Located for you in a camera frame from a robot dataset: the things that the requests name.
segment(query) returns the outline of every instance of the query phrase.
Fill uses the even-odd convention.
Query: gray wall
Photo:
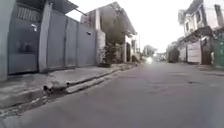
[[[96,31],[79,24],[77,45],[77,66],[96,65]]]
[[[47,46],[47,65],[49,69],[62,68],[64,65],[64,41],[66,16],[53,11]]]
[[[0,80],[7,78],[7,40],[15,0],[0,0]]]
[[[66,44],[65,44],[66,67],[76,66],[77,34],[78,34],[78,22],[71,18],[68,18],[66,28]]]
[[[47,44],[47,70],[96,65],[96,30],[52,11]]]

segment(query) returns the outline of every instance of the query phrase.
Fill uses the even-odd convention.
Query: gray metal gate
[[[40,21],[40,11],[15,7],[8,40],[9,74],[38,71]]]
[[[77,66],[96,65],[96,31],[79,24],[77,43]]]

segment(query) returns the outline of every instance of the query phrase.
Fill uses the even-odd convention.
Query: sidewalk
[[[29,74],[0,83],[0,109],[31,102],[46,95],[44,86],[70,86],[82,84],[107,76],[119,70],[133,67],[130,64],[113,65],[111,68],[77,68],[61,70],[49,74]]]

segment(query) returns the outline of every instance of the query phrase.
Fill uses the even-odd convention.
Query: window
[[[186,23],[186,31],[188,31],[189,30],[189,23],[187,22]]]
[[[221,6],[220,5],[215,5],[215,12],[216,12],[216,16],[217,16],[217,20],[218,20],[219,26],[223,26],[224,25],[224,21],[223,21],[223,15],[222,15],[222,11],[221,11]]]
[[[196,12],[196,19],[197,19],[197,22],[201,21],[201,13],[200,13],[200,11]]]

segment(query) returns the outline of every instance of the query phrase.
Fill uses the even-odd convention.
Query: white house
[[[178,20],[185,35],[198,28],[210,26],[213,30],[224,25],[224,0],[194,0],[187,10],[180,10]]]

